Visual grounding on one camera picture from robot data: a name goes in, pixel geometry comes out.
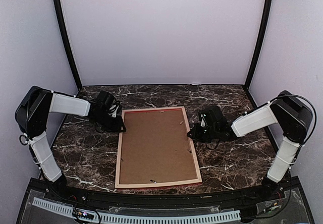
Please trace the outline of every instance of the white wall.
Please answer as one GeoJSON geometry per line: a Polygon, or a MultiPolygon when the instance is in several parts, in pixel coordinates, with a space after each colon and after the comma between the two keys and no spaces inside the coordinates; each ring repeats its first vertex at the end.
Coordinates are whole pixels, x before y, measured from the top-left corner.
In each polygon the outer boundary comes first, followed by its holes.
{"type": "MultiPolygon", "coordinates": [[[[29,88],[76,93],[52,0],[0,0],[0,219],[15,223],[30,177],[39,171],[21,134],[15,110],[29,88]]],[[[51,116],[51,142],[63,119],[51,116]]]]}
{"type": "MultiPolygon", "coordinates": [[[[298,175],[316,223],[323,220],[323,0],[273,0],[251,94],[257,104],[284,89],[308,98],[317,129],[292,169],[298,175]]],[[[282,132],[272,128],[277,140],[282,132]]]]}
{"type": "Polygon", "coordinates": [[[264,0],[61,0],[84,85],[243,84],[264,0]]]}

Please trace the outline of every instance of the dark marble surface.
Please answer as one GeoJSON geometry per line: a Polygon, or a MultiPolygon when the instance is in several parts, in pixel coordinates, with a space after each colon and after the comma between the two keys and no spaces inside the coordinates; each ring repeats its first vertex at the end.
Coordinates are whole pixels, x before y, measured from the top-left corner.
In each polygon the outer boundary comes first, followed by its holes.
{"type": "MultiPolygon", "coordinates": [[[[198,122],[197,112],[218,105],[228,120],[252,109],[241,86],[236,85],[132,85],[88,86],[79,97],[92,99],[101,91],[112,93],[124,109],[184,106],[190,126],[198,122]]],[[[194,194],[226,191],[260,185],[274,160],[274,149],[264,130],[233,142],[221,143],[216,150],[194,142],[201,185],[165,189],[116,190],[117,133],[99,133],[88,119],[67,116],[52,147],[68,185],[84,189],[134,194],[194,194]]]]}

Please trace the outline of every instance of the black cable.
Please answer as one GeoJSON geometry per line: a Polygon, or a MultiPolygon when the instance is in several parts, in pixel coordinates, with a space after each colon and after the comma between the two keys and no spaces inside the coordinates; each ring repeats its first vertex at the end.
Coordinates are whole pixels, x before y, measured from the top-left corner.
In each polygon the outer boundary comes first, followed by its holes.
{"type": "Polygon", "coordinates": [[[24,137],[24,138],[25,138],[25,141],[28,141],[28,138],[27,138],[25,135],[20,135],[20,136],[19,136],[19,142],[20,142],[20,144],[21,144],[21,145],[23,145],[23,146],[28,145],[28,143],[25,143],[25,142],[23,142],[23,141],[21,140],[21,138],[22,138],[22,137],[24,137]]]}
{"type": "Polygon", "coordinates": [[[205,143],[205,147],[206,147],[208,150],[216,150],[216,149],[217,149],[217,147],[219,146],[219,143],[220,143],[220,139],[217,141],[216,146],[215,146],[214,148],[211,148],[211,147],[208,147],[207,142],[206,142],[206,143],[205,143]]]}
{"type": "Polygon", "coordinates": [[[74,203],[76,206],[77,205],[82,205],[92,211],[94,211],[99,219],[99,222],[98,224],[101,224],[101,216],[100,214],[97,212],[96,209],[94,209],[93,207],[87,205],[87,204],[83,204],[81,202],[77,202],[77,201],[74,201],[74,200],[68,200],[68,199],[65,199],[64,197],[60,196],[59,193],[56,192],[56,190],[52,187],[51,183],[48,181],[48,179],[46,179],[45,175],[44,175],[44,172],[41,170],[41,175],[43,177],[43,179],[45,180],[45,182],[47,183],[48,187],[51,189],[51,191],[58,197],[60,198],[61,200],[64,200],[64,201],[67,201],[67,202],[71,202],[71,203],[74,203]]]}
{"type": "Polygon", "coordinates": [[[242,216],[240,215],[241,219],[242,220],[247,220],[247,219],[268,219],[268,218],[272,218],[276,215],[278,215],[279,213],[281,213],[288,205],[290,199],[291,199],[291,195],[292,195],[292,175],[290,173],[290,171],[288,171],[289,173],[289,196],[288,196],[288,200],[286,202],[286,204],[284,205],[284,207],[282,207],[279,211],[277,211],[275,214],[271,215],[271,216],[260,216],[261,214],[265,214],[266,212],[261,212],[261,213],[258,213],[257,215],[254,215],[254,216],[242,216]]]}

